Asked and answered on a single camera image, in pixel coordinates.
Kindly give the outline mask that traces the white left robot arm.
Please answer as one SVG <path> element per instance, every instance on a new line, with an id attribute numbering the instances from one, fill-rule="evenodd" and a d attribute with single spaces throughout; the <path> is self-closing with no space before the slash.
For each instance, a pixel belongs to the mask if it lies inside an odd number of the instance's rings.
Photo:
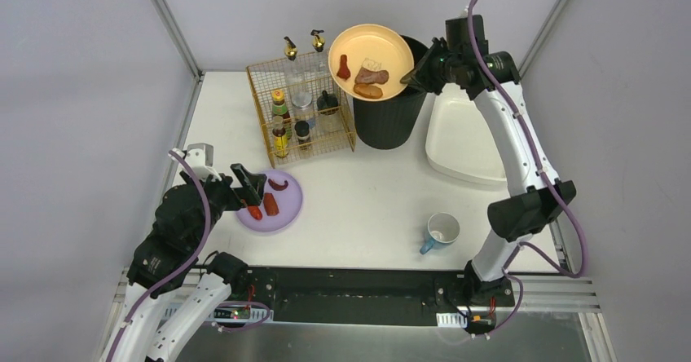
<path id="1" fill-rule="evenodd" d="M 212 310 L 240 287 L 246 263 L 219 253 L 186 301 L 163 319 L 222 215 L 262 203 L 267 176 L 241 164 L 231 165 L 231 172 L 214 175 L 183 164 L 183 183 L 165 192 L 151 232 L 134 251 L 120 324 L 102 361 L 176 360 Z"/>

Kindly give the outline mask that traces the small black spice jar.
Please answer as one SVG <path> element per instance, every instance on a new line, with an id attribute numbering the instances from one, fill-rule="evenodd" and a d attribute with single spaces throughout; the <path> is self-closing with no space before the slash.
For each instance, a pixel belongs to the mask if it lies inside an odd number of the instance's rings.
<path id="1" fill-rule="evenodd" d="M 294 126 L 294 134 L 297 136 L 299 150 L 307 151 L 312 144 L 309 123 L 298 120 Z"/>

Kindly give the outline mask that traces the orange plate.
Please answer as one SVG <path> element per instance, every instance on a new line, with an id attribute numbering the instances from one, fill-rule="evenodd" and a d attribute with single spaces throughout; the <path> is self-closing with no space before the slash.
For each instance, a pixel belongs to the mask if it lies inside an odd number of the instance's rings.
<path id="1" fill-rule="evenodd" d="M 348 56 L 351 77 L 342 80 L 337 77 L 340 55 Z M 329 69 L 333 81 L 347 95 L 355 97 L 354 80 L 361 67 L 370 70 L 387 70 L 389 81 L 379 86 L 382 99 L 387 100 L 400 94 L 407 86 L 399 81 L 415 65 L 412 50 L 401 35 L 378 24 L 359 24 L 342 31 L 333 40 L 328 52 Z"/>

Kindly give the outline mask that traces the small yellow label bottle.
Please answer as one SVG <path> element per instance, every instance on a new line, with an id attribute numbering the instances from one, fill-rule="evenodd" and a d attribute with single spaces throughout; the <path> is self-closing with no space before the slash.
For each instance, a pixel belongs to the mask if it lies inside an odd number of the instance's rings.
<path id="1" fill-rule="evenodd" d="M 285 158 L 288 155 L 288 132 L 284 119 L 281 116 L 273 117 L 271 133 L 273 135 L 275 155 L 278 158 Z"/>

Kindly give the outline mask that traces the black lid spice jar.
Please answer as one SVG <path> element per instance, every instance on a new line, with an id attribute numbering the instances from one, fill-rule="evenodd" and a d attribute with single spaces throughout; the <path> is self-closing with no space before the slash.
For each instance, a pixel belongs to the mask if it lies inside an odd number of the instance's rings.
<path id="1" fill-rule="evenodd" d="M 326 134 L 336 133 L 341 129 L 340 102 L 337 96 L 323 90 L 317 99 L 318 123 Z"/>

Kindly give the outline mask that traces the purple plate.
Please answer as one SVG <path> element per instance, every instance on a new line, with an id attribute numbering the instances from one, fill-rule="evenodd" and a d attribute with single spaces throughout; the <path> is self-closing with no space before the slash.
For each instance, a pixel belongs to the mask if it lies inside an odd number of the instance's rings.
<path id="1" fill-rule="evenodd" d="M 263 212 L 263 219 L 256 221 L 246 209 L 242 209 L 236 214 L 236 219 L 253 232 L 277 232 L 290 225 L 300 214 L 303 205 L 303 192 L 300 183 L 289 173 L 281 170 L 264 170 L 262 172 L 268 179 L 278 182 L 289 181 L 289 186 L 282 192 L 274 191 L 268 182 L 265 185 L 265 193 L 272 193 L 279 205 L 279 214 L 274 217 L 266 215 L 264 206 L 259 207 Z"/>

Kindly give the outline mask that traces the gold wire basket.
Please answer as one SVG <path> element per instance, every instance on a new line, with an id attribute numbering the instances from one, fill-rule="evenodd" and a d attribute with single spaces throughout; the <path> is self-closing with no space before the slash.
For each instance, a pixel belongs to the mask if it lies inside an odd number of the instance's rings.
<path id="1" fill-rule="evenodd" d="M 298 54 L 246 67 L 266 154 L 279 167 L 355 150 L 350 101 L 329 72 L 328 52 Z"/>

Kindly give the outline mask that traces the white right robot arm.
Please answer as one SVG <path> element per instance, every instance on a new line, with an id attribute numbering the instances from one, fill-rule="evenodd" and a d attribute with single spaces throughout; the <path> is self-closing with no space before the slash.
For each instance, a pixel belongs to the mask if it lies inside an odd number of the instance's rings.
<path id="1" fill-rule="evenodd" d="M 445 37 L 433 39 L 401 82 L 436 95 L 447 84 L 457 85 L 475 103 L 498 149 L 509 197 L 488 206 L 491 231 L 466 264 L 462 281 L 465 298 L 486 296 L 507 280 L 504 269 L 518 247 L 575 198 L 575 185 L 551 167 L 530 121 L 513 58 L 489 51 L 480 15 L 447 20 Z"/>

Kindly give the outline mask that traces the blue mug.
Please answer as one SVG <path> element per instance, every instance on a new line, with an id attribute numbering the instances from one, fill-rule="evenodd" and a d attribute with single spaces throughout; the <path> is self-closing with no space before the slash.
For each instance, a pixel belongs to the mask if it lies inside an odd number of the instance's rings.
<path id="1" fill-rule="evenodd" d="M 427 254 L 433 249 L 454 243 L 460 235 L 460 223 L 451 214 L 433 214 L 426 225 L 425 242 L 419 248 L 419 253 Z"/>

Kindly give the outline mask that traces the clear oil dispenser bottle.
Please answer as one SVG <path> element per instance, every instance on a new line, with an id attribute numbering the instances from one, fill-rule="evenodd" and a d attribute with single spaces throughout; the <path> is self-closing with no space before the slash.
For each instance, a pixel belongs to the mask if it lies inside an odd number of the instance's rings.
<path id="1" fill-rule="evenodd" d="M 284 48 L 284 77 L 290 96 L 295 99 L 305 92 L 304 70 L 297 58 L 298 49 L 288 36 L 284 36 L 286 46 Z"/>

